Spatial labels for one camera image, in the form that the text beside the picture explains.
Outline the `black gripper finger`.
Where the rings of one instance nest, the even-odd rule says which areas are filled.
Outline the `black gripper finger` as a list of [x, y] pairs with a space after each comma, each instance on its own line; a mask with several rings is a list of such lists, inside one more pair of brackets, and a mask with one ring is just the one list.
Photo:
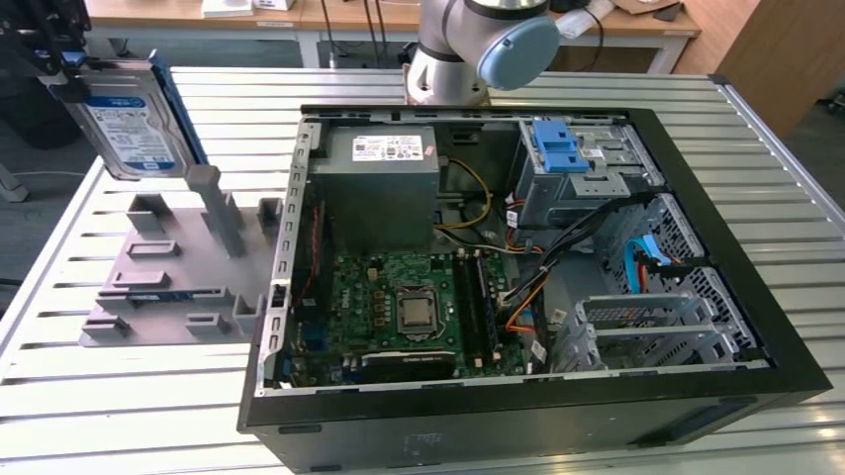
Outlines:
[[40, 75], [42, 83], [54, 96], [66, 103], [84, 103], [90, 97], [88, 87], [80, 78], [88, 56], [83, 49], [63, 50], [47, 57], [47, 71]]

